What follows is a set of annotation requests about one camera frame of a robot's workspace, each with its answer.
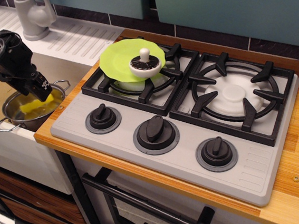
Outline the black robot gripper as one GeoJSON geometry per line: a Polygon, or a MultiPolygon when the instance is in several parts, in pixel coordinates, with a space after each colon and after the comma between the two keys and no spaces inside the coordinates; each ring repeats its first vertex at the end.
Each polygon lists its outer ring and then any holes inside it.
{"type": "Polygon", "coordinates": [[[6,82],[23,95],[31,92],[40,101],[46,101],[53,89],[31,63],[33,53],[19,34],[2,30],[0,42],[0,81],[6,82]]]}

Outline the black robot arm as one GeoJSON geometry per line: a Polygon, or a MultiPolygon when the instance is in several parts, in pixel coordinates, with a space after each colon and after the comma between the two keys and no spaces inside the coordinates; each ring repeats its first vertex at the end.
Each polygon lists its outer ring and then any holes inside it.
{"type": "Polygon", "coordinates": [[[0,81],[23,95],[32,94],[44,102],[52,92],[47,79],[31,63],[33,52],[19,34],[0,31],[0,81]]]}

